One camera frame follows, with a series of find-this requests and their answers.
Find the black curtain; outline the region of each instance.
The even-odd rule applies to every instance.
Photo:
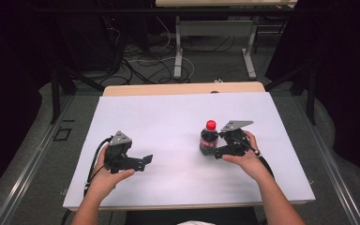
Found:
[[[38,89],[50,81],[31,21],[17,1],[0,1],[0,177],[35,121]]]
[[[333,3],[300,0],[296,7],[327,8]],[[291,18],[266,76],[275,81],[304,64],[322,36],[322,51],[315,57],[316,97],[335,123],[333,148],[360,167],[360,1],[337,1],[323,17]]]

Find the hand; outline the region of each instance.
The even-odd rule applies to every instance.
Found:
[[[259,151],[259,147],[257,146],[255,136],[248,131],[244,131],[244,133],[249,138],[250,146]],[[244,154],[242,157],[224,155],[223,159],[225,161],[240,166],[245,173],[247,173],[250,177],[252,177],[255,180],[263,175],[266,175],[267,173],[269,174],[267,169],[265,169],[264,165],[260,162],[260,160],[251,150],[247,151],[247,153]]]
[[[132,169],[114,174],[111,174],[109,171],[107,171],[104,168],[104,157],[107,149],[108,145],[105,145],[98,155],[97,163],[95,169],[93,170],[95,177],[93,178],[87,191],[87,196],[92,196],[96,200],[100,201],[102,201],[110,194],[110,192],[115,188],[116,184],[135,173],[135,171]]]

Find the red bottle cap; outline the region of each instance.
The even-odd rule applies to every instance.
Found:
[[[216,122],[214,120],[208,120],[206,122],[206,129],[207,130],[215,130],[216,129]]]

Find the person's left hand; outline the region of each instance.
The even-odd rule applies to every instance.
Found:
[[[93,196],[93,198],[99,199],[101,201],[110,194],[110,192],[115,188],[116,184],[135,173],[135,171],[132,169],[114,174],[111,174],[109,171],[107,171],[103,166],[104,157],[108,146],[108,144],[105,145],[98,155],[97,163],[95,169],[93,170],[95,177],[92,179],[86,194],[88,196]]]

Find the bottle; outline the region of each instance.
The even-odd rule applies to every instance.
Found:
[[[201,131],[200,149],[204,156],[213,155],[213,150],[218,146],[218,132],[216,122],[208,120],[206,128]]]

